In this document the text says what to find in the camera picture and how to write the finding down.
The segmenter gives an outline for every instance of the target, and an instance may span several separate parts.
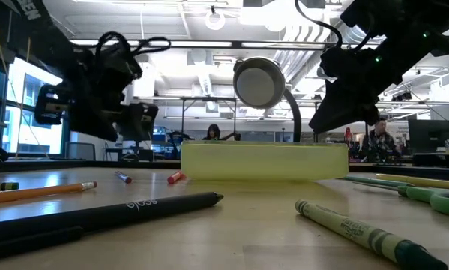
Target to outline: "desk lamp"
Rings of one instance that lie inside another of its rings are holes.
[[[294,143],[301,141],[301,112],[296,99],[286,87],[280,66],[263,57],[237,61],[232,80],[234,91],[242,103],[255,109],[270,109],[287,99],[294,119]]]

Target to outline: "yellow block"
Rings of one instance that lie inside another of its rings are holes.
[[[410,176],[403,176],[403,175],[386,175],[386,174],[377,174],[376,178],[379,180],[388,180],[388,181],[409,183],[409,184],[415,185],[417,187],[423,187],[423,188],[449,189],[449,181],[444,181],[444,180],[418,178],[418,177],[410,177]]]
[[[312,181],[349,172],[344,145],[285,142],[186,141],[181,170],[195,180]]]

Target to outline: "chair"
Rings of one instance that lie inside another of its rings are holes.
[[[66,142],[67,159],[80,159],[85,161],[96,160],[96,148],[92,143]]]

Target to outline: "man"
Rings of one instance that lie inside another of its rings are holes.
[[[386,119],[381,118],[374,124],[374,130],[365,136],[362,143],[362,150],[366,153],[367,160],[381,161],[385,159],[388,152],[399,155],[393,137],[386,131]]]

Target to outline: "crayon wrapper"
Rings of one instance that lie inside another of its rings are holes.
[[[405,239],[303,200],[296,202],[296,210],[304,217],[397,263],[395,247]]]

